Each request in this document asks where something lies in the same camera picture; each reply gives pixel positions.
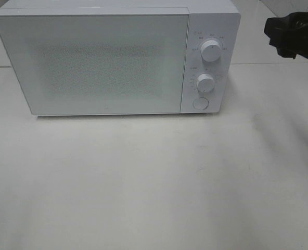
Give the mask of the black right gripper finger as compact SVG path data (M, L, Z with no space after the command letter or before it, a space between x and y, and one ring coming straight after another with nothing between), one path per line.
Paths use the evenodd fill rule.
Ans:
M264 33L279 56L295 59L300 55L308 59L308 12L268 18Z

